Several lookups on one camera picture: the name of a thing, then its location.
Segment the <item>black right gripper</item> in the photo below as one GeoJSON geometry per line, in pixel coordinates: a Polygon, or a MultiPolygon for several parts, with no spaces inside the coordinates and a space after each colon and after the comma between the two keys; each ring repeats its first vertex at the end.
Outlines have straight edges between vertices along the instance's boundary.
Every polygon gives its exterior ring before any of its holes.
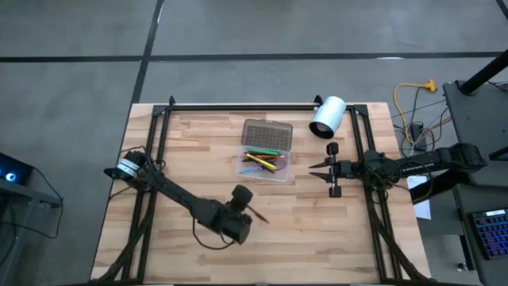
{"type": "Polygon", "coordinates": [[[340,198],[342,196],[342,187],[339,184],[339,179],[355,179],[356,172],[355,166],[350,160],[338,160],[339,145],[336,142],[331,142],[326,146],[326,153],[329,157],[319,164],[310,166],[310,168],[324,168],[329,166],[328,173],[311,172],[310,175],[316,176],[324,180],[329,187],[330,198],[340,198]]]}

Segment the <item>clear hinged plastic supply box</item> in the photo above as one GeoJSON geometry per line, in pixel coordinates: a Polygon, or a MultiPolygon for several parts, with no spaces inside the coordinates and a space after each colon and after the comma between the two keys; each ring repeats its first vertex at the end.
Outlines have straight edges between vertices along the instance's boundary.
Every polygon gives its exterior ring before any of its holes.
{"type": "Polygon", "coordinates": [[[241,146],[238,153],[237,163],[244,159],[248,148],[268,149],[281,152],[286,156],[288,165],[278,174],[268,172],[255,172],[249,174],[236,174],[249,179],[270,180],[274,182],[286,182],[290,175],[291,146],[293,126],[289,123],[268,121],[263,119],[246,119],[241,135],[241,146]]]}

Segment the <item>white paper sheet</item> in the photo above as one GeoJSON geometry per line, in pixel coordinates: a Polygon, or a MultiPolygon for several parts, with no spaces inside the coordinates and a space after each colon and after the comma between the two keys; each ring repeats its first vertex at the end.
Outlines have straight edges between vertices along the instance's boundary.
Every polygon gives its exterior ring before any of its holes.
{"type": "MultiPolygon", "coordinates": [[[[409,176],[406,181],[410,189],[423,184],[428,179],[425,176],[409,176]]],[[[431,210],[429,200],[425,200],[421,203],[414,204],[414,210],[417,218],[431,220],[431,210]]]]}

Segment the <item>blue backlit keyboard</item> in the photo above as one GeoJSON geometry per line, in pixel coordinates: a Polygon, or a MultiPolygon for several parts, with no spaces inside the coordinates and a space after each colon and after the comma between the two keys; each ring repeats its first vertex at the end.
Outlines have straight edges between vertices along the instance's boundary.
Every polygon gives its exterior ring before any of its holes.
{"type": "Polygon", "coordinates": [[[470,214],[475,239],[487,260],[508,258],[508,209],[470,214]]]}

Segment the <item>yellow highlighter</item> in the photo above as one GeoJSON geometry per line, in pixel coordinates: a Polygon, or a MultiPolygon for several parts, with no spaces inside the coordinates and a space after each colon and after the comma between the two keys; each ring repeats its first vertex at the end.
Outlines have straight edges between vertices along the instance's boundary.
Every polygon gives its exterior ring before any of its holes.
{"type": "Polygon", "coordinates": [[[263,159],[253,157],[251,155],[246,155],[246,154],[244,155],[244,157],[251,157],[253,160],[256,161],[257,164],[264,165],[264,166],[269,167],[270,169],[273,169],[273,170],[277,169],[276,164],[273,162],[273,160],[276,160],[276,159],[263,160],[263,159]]]}

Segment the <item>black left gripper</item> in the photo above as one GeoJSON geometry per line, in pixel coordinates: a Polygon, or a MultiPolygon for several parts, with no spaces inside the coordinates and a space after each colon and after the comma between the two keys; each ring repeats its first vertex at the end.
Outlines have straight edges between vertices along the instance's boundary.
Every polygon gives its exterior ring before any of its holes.
{"type": "Polygon", "coordinates": [[[239,244],[243,244],[249,235],[252,218],[244,211],[251,202],[253,194],[243,185],[237,185],[232,198],[226,203],[213,200],[215,215],[212,219],[212,230],[224,234],[239,244]]]}

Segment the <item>black computer with blue light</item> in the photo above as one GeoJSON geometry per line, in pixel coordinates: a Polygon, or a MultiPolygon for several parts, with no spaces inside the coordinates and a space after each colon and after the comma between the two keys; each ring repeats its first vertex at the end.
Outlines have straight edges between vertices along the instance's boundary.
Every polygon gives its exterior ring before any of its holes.
{"type": "Polygon", "coordinates": [[[33,173],[32,165],[0,153],[0,179],[9,183],[26,186],[33,173]]]}

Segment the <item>grey equipment cart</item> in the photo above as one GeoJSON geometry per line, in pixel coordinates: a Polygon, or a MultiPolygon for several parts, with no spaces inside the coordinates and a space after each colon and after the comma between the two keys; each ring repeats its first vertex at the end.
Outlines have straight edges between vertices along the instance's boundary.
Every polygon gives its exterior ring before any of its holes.
{"type": "Polygon", "coordinates": [[[458,141],[475,145],[487,161],[470,181],[508,187],[508,92],[484,84],[465,95],[457,82],[445,83],[443,91],[458,141]]]}

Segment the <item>white cylindrical desk lamp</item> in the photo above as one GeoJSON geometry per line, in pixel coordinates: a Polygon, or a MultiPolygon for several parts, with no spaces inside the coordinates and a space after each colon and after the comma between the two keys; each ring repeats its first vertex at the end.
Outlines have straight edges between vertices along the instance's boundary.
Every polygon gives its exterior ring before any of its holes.
{"type": "Polygon", "coordinates": [[[322,139],[331,139],[342,123],[346,102],[337,97],[329,96],[323,99],[317,95],[314,99],[317,106],[314,108],[314,117],[309,124],[310,131],[322,139]]]}

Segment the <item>black slanted pole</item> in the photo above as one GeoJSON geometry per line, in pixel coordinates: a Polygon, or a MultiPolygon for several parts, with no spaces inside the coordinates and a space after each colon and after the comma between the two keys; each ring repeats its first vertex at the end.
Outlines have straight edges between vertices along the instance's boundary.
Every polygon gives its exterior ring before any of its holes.
{"type": "Polygon", "coordinates": [[[508,49],[475,73],[470,79],[459,85],[459,89],[464,95],[471,95],[506,67],[508,67],[508,49]]]}

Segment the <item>black framed side desk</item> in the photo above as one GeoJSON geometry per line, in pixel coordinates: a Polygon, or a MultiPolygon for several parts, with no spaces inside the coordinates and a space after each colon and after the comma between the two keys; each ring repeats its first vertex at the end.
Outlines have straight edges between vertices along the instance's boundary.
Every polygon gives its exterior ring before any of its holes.
{"type": "Polygon", "coordinates": [[[13,231],[13,236],[11,237],[13,239],[12,244],[8,247],[8,250],[5,252],[5,256],[0,261],[0,286],[13,286],[12,279],[14,269],[20,260],[28,232],[35,231],[31,227],[31,224],[35,222],[39,206],[42,203],[46,203],[50,207],[61,208],[62,199],[58,194],[48,195],[41,191],[32,190],[26,186],[9,183],[5,180],[0,180],[0,195],[10,195],[12,198],[12,201],[7,203],[7,206],[11,206],[12,220],[3,222],[3,224],[10,226],[13,231]],[[27,203],[25,212],[20,214],[18,217],[16,216],[13,207],[16,203],[16,199],[27,203]]]}

